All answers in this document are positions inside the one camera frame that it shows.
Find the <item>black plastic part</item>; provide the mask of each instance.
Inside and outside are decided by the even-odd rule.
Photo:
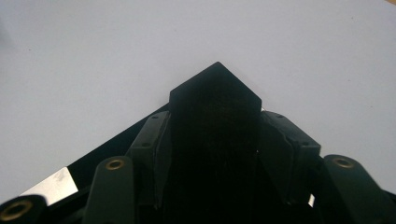
[[[128,157],[112,157],[96,169],[83,224],[134,224],[133,164]]]
[[[261,99],[215,63],[170,93],[165,223],[249,223]]]
[[[42,196],[21,196],[0,206],[0,223],[47,223],[44,219],[46,210],[46,200]]]
[[[324,223],[396,223],[396,205],[357,161],[326,156],[320,177],[315,207]]]
[[[286,117],[261,113],[259,158],[284,203],[307,204],[320,145]]]
[[[154,182],[154,158],[168,117],[168,111],[150,116],[126,153],[126,156],[134,163],[134,179],[139,205],[158,204]]]
[[[146,120],[153,114],[167,111],[168,104],[160,107],[147,117],[141,119],[122,133],[117,134],[87,155],[68,165],[67,168],[78,189],[89,187],[93,181],[96,166],[103,160],[113,156],[123,156],[139,134]]]

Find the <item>bolt hole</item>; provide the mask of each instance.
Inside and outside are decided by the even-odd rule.
[[[0,220],[10,221],[19,218],[23,214],[29,212],[32,206],[33,204],[27,200],[15,202],[1,213]]]
[[[124,161],[122,160],[113,160],[106,164],[107,170],[117,170],[120,169],[124,165]]]
[[[335,164],[344,167],[344,168],[352,168],[354,165],[352,162],[343,159],[343,158],[335,158],[332,160]]]

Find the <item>white background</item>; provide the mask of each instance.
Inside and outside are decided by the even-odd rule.
[[[396,6],[348,1],[2,1],[0,203],[220,61],[396,192]]]

